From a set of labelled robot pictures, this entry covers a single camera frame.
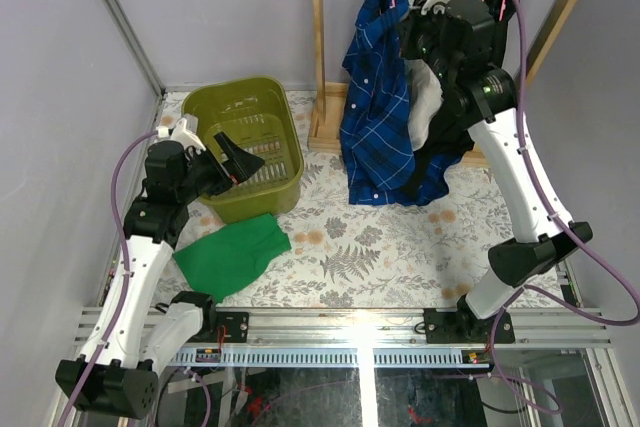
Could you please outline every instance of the white cloth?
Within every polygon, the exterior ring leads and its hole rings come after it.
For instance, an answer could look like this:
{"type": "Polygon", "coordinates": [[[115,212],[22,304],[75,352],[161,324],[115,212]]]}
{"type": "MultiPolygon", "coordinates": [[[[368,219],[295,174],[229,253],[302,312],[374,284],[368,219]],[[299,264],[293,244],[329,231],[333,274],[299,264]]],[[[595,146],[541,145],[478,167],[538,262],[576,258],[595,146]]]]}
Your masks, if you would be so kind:
{"type": "Polygon", "coordinates": [[[431,119],[442,105],[440,81],[422,60],[406,62],[411,86],[411,112],[409,113],[409,138],[415,151],[424,145],[429,137],[431,119]]]}
{"type": "Polygon", "coordinates": [[[440,81],[422,60],[407,61],[411,85],[411,111],[409,112],[409,138],[416,151],[429,138],[429,124],[442,105],[440,81]]]}

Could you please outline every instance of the red wire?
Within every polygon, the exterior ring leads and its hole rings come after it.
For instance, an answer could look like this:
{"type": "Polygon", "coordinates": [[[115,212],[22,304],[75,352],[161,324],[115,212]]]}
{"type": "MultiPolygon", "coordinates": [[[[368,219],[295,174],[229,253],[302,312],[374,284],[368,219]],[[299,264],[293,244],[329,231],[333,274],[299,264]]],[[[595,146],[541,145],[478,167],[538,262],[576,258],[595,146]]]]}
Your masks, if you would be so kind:
{"type": "Polygon", "coordinates": [[[218,328],[218,350],[220,351],[220,360],[222,360],[222,346],[224,345],[224,338],[227,336],[227,326],[223,325],[218,328]],[[220,329],[222,329],[222,338],[220,338],[220,329]]]}

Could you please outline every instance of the wooden frame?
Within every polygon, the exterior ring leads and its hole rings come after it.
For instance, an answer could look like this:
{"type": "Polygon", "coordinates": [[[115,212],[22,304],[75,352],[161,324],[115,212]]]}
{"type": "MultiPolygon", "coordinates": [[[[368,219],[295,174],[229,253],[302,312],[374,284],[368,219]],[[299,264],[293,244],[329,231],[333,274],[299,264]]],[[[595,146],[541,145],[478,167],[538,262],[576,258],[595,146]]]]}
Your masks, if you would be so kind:
{"type": "MultiPolygon", "coordinates": [[[[540,70],[558,34],[578,0],[556,0],[551,7],[527,57],[527,84],[531,84],[540,70]]],[[[313,25],[315,34],[316,83],[318,97],[311,118],[309,149],[316,152],[339,154],[340,123],[348,84],[326,82],[324,69],[324,2],[313,0],[313,25]]],[[[462,159],[462,164],[488,167],[482,152],[474,149],[462,159]]]]}

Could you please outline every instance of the patterned floor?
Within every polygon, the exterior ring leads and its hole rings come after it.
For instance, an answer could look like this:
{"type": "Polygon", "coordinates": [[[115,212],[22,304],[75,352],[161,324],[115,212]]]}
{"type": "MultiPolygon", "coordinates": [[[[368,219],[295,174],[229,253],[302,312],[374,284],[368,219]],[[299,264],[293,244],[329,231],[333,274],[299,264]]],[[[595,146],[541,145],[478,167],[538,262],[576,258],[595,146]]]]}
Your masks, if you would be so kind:
{"type": "MultiPolygon", "coordinates": [[[[163,125],[180,117],[187,94],[169,94],[163,125]]],[[[446,307],[488,267],[487,249],[511,237],[504,200],[488,169],[458,166],[447,174],[451,194],[427,207],[350,206],[340,157],[309,152],[315,92],[288,92],[305,157],[297,207],[278,217],[292,250],[274,259],[250,286],[223,305],[248,307],[446,307]]],[[[178,249],[215,232],[222,222],[194,203],[178,249]]],[[[552,271],[535,284],[559,295],[552,271]]],[[[188,289],[171,262],[153,302],[188,289]]],[[[516,305],[549,306],[525,293],[516,305]]]]}

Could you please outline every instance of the shirt sleeve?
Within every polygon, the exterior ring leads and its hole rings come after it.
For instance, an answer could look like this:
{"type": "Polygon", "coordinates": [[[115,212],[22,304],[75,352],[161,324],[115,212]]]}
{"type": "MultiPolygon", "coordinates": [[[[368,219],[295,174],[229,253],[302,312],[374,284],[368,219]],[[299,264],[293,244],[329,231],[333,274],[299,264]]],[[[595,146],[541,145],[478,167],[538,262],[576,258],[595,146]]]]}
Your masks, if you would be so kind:
{"type": "Polygon", "coordinates": [[[389,105],[370,117],[348,140],[358,166],[381,190],[403,186],[415,169],[413,150],[407,127],[408,89],[393,95],[389,105]]]}

